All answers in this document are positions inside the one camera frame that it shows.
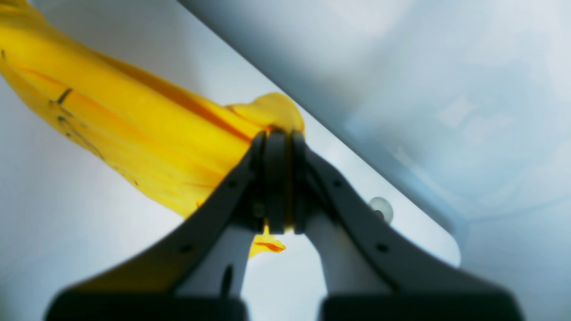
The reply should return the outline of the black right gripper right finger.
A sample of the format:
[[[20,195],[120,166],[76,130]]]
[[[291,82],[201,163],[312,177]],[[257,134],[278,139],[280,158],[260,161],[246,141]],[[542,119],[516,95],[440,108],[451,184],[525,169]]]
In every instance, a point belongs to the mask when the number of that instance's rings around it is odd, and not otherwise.
[[[293,224],[319,253],[321,321],[521,321],[512,295],[431,256],[385,223],[292,134]]]

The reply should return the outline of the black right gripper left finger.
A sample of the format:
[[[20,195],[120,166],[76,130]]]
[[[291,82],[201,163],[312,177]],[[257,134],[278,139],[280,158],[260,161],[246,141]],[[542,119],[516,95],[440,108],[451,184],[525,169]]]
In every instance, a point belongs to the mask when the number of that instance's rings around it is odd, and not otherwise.
[[[257,134],[202,206],[134,258],[57,296],[48,321],[246,321],[253,239],[291,218],[290,136]]]

